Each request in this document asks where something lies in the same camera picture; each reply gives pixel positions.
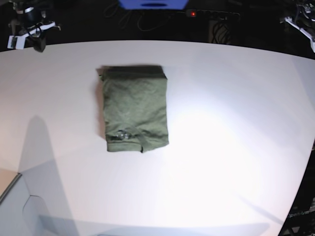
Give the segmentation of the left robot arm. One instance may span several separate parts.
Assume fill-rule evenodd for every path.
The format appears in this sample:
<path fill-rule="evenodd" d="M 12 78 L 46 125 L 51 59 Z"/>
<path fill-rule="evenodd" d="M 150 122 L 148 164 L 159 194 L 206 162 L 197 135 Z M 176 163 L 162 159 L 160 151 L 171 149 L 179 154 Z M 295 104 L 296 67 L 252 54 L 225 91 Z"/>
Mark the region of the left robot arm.
<path fill-rule="evenodd" d="M 280 23 L 291 26 L 309 41 L 312 52 L 315 52 L 315 1 L 284 0 L 287 7 Z"/>

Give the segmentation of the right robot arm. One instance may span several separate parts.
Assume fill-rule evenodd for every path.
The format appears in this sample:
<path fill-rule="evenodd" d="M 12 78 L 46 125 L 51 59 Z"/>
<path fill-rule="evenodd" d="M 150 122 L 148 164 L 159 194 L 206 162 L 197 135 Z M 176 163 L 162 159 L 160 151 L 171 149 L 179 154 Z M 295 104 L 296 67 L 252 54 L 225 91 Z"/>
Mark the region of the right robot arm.
<path fill-rule="evenodd" d="M 11 0 L 10 3 L 15 11 L 15 18 L 8 24 L 11 35 L 7 48 L 22 50 L 25 46 L 31 46 L 35 51 L 42 53 L 46 48 L 47 31 L 61 30 L 61 27 L 50 19 L 53 1 Z"/>

